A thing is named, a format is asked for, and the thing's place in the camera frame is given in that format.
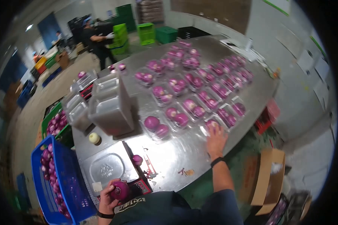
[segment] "blue plastic crate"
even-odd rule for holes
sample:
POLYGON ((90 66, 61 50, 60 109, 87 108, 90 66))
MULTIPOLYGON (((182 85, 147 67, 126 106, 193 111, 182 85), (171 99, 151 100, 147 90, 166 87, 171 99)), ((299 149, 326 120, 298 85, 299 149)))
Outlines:
POLYGON ((75 152, 56 141, 52 135, 47 136, 31 153, 33 179, 41 210, 49 224, 71 223, 58 212, 58 206, 54 201, 56 194, 49 181, 44 180, 44 173, 41 171, 40 148, 50 143, 53 144, 55 170, 64 202, 73 220, 72 223, 79 224, 80 221, 95 215, 97 209, 85 186, 75 152))

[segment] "warehouse floor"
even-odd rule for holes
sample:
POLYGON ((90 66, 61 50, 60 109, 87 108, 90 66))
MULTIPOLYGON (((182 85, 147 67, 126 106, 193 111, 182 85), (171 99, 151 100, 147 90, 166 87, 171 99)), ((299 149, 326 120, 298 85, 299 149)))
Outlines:
MULTIPOLYGON (((131 33, 128 37, 130 43, 129 51, 123 55, 116 56, 118 61, 156 45, 141 46, 137 33, 131 33)), ((32 207, 35 209, 40 206, 32 179, 31 152, 35 148, 36 136, 41 124, 40 121, 43 119, 45 109, 49 105, 69 93, 70 85, 74 79, 77 79, 77 74, 80 71, 89 69, 96 69, 98 71, 99 60, 95 55, 85 52, 78 56, 71 66, 62 71, 45 88, 38 87, 27 105, 22 110, 17 110, 10 121, 7 143, 9 143, 9 149, 12 151, 11 168, 13 178, 15 179, 22 172, 25 174, 29 198, 32 207)), ((269 147, 269 139, 274 143, 278 142, 278 145, 280 144, 275 132, 266 132, 262 136, 258 136, 253 128, 226 156, 237 190, 241 185, 241 172, 244 159, 249 154, 259 152, 263 147, 269 147)), ((181 190, 180 194, 184 196, 192 208, 199 208, 205 198, 212 192, 212 172, 210 170, 191 185, 181 190)), ((247 208, 241 205, 240 209, 245 218, 248 212, 247 208)))

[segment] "ceiling light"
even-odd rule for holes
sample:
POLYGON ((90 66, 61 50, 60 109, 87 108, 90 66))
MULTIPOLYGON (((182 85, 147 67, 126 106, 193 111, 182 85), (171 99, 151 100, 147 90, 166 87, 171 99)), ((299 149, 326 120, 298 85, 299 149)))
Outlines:
POLYGON ((26 31, 28 31, 33 25, 29 25, 28 28, 26 29, 26 31))

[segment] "stainless steel table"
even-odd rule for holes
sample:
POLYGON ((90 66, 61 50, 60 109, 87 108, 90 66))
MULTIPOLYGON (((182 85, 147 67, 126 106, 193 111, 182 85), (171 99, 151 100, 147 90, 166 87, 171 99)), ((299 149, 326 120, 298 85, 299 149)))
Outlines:
MULTIPOLYGON (((234 54, 229 48, 218 41, 221 38, 223 37, 204 36, 186 41, 192 43, 193 47, 200 50, 202 54, 201 65, 207 65, 218 62, 225 56, 234 54)), ((169 51, 171 45, 172 43, 153 47, 117 63, 126 64, 126 70, 122 72, 122 79, 131 97, 135 120, 138 120, 141 115, 145 115, 150 111, 162 111, 162 108, 155 104, 148 89, 140 86, 135 81, 134 72, 140 67, 145 66, 149 60, 160 59, 169 51)), ((244 101, 248 113, 240 121, 240 124, 230 131, 224 154, 227 154, 253 126, 268 100, 273 96, 278 82, 271 79, 257 62, 248 63, 246 68, 251 70, 255 77, 252 84, 241 90, 238 95, 244 101)), ((178 67, 176 72, 181 72, 181 70, 182 67, 178 67)), ((105 76, 108 73, 108 70, 103 70, 98 75, 105 76)), ((90 132, 96 132, 102 138, 102 143, 99 146, 95 146, 89 142, 88 134, 83 134, 75 128, 72 128, 72 131, 79 164, 119 140, 125 141, 134 154, 143 156, 143 149, 147 148, 150 161, 158 173, 157 177, 149 181, 153 191, 179 191, 210 169, 206 141, 198 126, 189 129, 182 135, 174 135, 170 141, 163 144, 156 144, 152 141, 145 131, 142 131, 139 122, 136 123, 135 132, 130 134, 129 137, 116 137, 114 139, 107 136, 98 127, 93 128, 90 132), (179 174, 178 172, 183 168, 185 170, 192 169, 194 174, 191 176, 179 174)), ((141 169, 147 169, 145 162, 142 164, 141 169)))

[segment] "cardboard box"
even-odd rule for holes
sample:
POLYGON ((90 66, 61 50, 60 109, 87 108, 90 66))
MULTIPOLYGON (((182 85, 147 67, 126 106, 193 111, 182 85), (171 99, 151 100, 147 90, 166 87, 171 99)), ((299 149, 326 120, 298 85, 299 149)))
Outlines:
POLYGON ((261 205, 256 215, 270 213, 278 203, 284 178, 285 154, 278 149, 264 149, 260 155, 248 157, 239 200, 251 205, 261 205), (271 174, 272 163, 282 168, 271 174))

